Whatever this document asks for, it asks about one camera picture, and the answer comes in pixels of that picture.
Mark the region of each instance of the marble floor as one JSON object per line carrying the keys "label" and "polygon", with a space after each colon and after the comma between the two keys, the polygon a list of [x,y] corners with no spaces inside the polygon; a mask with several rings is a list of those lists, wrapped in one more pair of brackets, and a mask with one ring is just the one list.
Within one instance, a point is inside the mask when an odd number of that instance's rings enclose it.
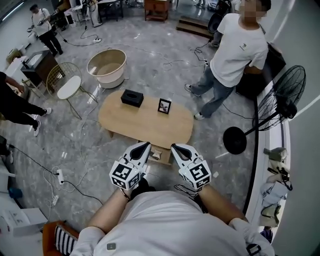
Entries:
{"label": "marble floor", "polygon": [[[34,137],[30,126],[9,121],[1,122],[0,134],[8,143],[49,170],[61,168],[65,180],[75,185],[82,180],[78,186],[81,192],[105,202],[115,190],[109,178],[114,161],[128,146],[136,143],[134,139],[119,134],[110,138],[108,132],[100,126],[98,112],[110,93],[131,89],[158,98],[170,98],[193,113],[213,97],[212,91],[201,98],[185,91],[185,83],[195,83],[203,74],[204,62],[198,61],[192,50],[204,45],[207,39],[177,31],[176,23],[175,20],[144,21],[141,16],[125,17],[118,22],[107,21],[97,28],[89,26],[89,30],[84,34],[97,34],[103,41],[84,47],[67,44],[57,35],[64,54],[57,55],[56,60],[59,63],[72,62],[78,65],[83,75],[82,86],[97,97],[98,104],[81,92],[73,96],[70,101],[83,118],[79,120],[72,115],[67,102],[55,101],[48,94],[46,98],[37,98],[31,94],[29,102],[42,108],[51,107],[53,110],[49,116],[37,117],[42,121],[38,137]],[[61,34],[69,43],[90,44],[94,37],[80,39],[83,31],[84,26],[69,27]],[[94,54],[107,48],[125,51],[127,79],[117,88],[104,90],[87,73],[86,67]],[[27,53],[30,55],[42,49],[43,45],[38,41]],[[208,61],[215,54],[215,51],[207,46],[203,47],[202,51],[201,57]],[[253,102],[235,92],[224,103],[232,112],[249,118],[253,116]],[[252,171],[255,136],[247,136],[248,143],[244,153],[225,154],[222,137],[223,132],[230,126],[247,130],[251,127],[251,120],[232,114],[221,106],[210,119],[194,121],[189,144],[207,160],[212,173],[218,172],[219,176],[212,178],[211,185],[242,209]],[[151,161],[147,164],[147,172],[150,173],[148,180],[156,189],[174,190],[175,184],[183,182],[178,176],[176,166],[170,167]],[[14,151],[12,171],[17,174],[15,185],[23,192],[20,200],[22,206],[39,207],[47,218],[50,217],[50,221],[67,220],[72,227],[81,230],[101,206],[97,200],[85,197],[76,190],[67,192],[73,190],[70,184],[60,187],[58,181],[51,177],[53,194],[59,195],[59,200],[50,211],[48,205],[52,190],[44,179],[45,176],[49,180],[49,172],[17,150]]]}

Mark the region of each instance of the oval wooden table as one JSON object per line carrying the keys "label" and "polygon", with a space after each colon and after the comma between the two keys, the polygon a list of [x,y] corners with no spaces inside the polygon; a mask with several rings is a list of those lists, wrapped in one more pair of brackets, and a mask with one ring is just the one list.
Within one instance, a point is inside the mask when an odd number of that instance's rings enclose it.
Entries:
{"label": "oval wooden table", "polygon": [[122,103],[123,93],[111,93],[99,110],[98,120],[111,137],[117,133],[169,150],[173,143],[188,143],[194,126],[188,109],[172,102],[169,114],[158,112],[160,99],[147,95],[141,106],[135,107]]}

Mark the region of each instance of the small picture frame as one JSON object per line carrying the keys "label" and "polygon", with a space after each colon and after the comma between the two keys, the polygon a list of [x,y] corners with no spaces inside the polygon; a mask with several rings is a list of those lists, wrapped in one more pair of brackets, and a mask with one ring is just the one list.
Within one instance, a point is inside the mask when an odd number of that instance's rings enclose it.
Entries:
{"label": "small picture frame", "polygon": [[164,99],[164,98],[160,98],[159,106],[158,106],[159,112],[169,114],[170,107],[171,107],[171,101]]}

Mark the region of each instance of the orange chair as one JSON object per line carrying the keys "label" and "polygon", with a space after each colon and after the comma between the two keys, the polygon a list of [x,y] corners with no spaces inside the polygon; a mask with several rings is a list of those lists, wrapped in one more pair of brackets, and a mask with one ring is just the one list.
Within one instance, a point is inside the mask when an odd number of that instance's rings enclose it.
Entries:
{"label": "orange chair", "polygon": [[43,256],[62,256],[62,254],[57,251],[55,245],[55,229],[58,224],[60,224],[71,235],[73,235],[77,239],[79,238],[79,233],[73,230],[71,227],[67,226],[61,220],[45,224],[42,232]]}

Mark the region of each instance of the man in white t-shirt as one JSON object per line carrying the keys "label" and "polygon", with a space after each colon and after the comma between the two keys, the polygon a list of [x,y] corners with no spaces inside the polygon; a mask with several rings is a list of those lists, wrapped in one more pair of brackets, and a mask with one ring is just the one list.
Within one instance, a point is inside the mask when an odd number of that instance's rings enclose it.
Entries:
{"label": "man in white t-shirt", "polygon": [[194,115],[210,118],[232,93],[244,73],[260,74],[268,54],[268,44],[258,20],[271,8],[271,0],[242,0],[240,14],[224,16],[218,31],[223,34],[218,50],[197,84],[184,88],[200,97],[213,88],[214,98]]}
{"label": "man in white t-shirt", "polygon": [[32,12],[32,26],[28,28],[28,31],[34,29],[40,40],[49,48],[53,56],[56,56],[58,52],[60,55],[63,54],[64,52],[61,49],[61,45],[52,31],[49,22],[49,11],[45,8],[39,9],[37,4],[32,5],[30,11]]}
{"label": "man in white t-shirt", "polygon": [[145,191],[135,197],[133,191],[129,201],[130,194],[118,188],[80,232],[70,256],[275,255],[243,213],[210,185],[198,193],[209,214],[182,194]]}

